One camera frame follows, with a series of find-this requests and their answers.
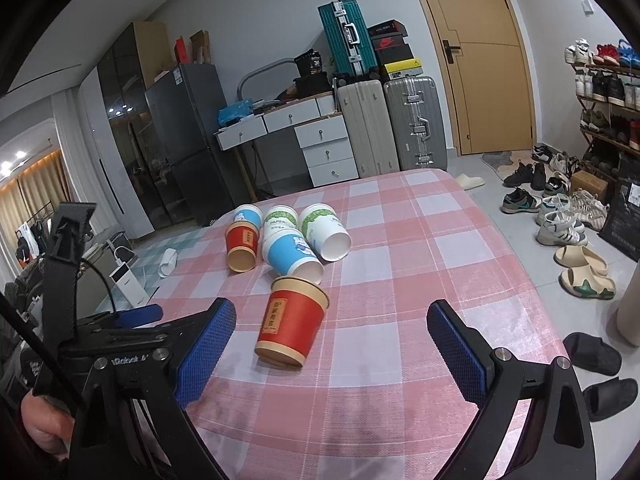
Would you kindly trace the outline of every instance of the human hand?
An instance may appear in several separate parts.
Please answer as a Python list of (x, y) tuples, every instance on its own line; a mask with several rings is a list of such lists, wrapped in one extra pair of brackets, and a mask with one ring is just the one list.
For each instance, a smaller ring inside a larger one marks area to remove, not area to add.
[(41, 449), (59, 460), (68, 457), (64, 443), (71, 441), (74, 431), (71, 415), (44, 397), (34, 397), (32, 390), (22, 399), (20, 412), (24, 429)]

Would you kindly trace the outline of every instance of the pink checkered tablecloth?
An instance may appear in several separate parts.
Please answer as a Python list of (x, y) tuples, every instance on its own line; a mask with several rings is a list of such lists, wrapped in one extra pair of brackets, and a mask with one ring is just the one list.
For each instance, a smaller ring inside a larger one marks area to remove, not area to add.
[[(226, 268), (230, 214), (181, 252), (154, 299), (165, 319), (234, 302), (238, 326), (188, 413), (232, 479), (432, 479), (471, 423), (432, 342), (428, 306), (445, 298), (494, 347), (548, 363), (564, 354), (508, 243), (439, 170), (393, 173), (268, 200), (331, 205), (353, 238), (324, 268), (331, 305), (299, 372), (259, 362), (254, 345), (275, 275)], [(519, 406), (488, 478), (504, 471), (526, 416)]]

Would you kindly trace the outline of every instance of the blue gripper pad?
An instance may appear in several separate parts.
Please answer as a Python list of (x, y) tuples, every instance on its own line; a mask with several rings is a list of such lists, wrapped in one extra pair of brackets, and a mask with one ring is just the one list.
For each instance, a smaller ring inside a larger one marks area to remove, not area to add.
[(431, 303), (427, 330), (467, 402), (482, 408), (494, 380), (492, 348), (444, 300)]
[(224, 300), (176, 374), (174, 397), (181, 409), (198, 400), (236, 328), (236, 308)]
[(161, 319), (162, 307), (158, 304), (152, 304), (119, 312), (115, 325), (118, 328), (135, 328)]

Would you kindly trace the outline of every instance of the red paper cup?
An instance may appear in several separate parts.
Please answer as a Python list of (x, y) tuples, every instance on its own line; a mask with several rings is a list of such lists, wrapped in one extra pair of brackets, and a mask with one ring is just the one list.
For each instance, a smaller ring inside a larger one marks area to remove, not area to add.
[(303, 278), (282, 276), (271, 285), (255, 353), (281, 368), (301, 368), (316, 339), (329, 297)]
[(225, 233), (226, 264), (235, 272), (247, 272), (255, 267), (260, 231), (251, 222), (233, 222)]

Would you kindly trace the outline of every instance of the wooden door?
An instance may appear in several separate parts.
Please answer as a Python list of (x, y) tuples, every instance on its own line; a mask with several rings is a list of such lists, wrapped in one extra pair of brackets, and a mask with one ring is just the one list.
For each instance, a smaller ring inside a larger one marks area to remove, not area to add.
[(442, 51), (438, 57), (460, 153), (530, 148), (529, 77), (507, 1), (421, 2)]

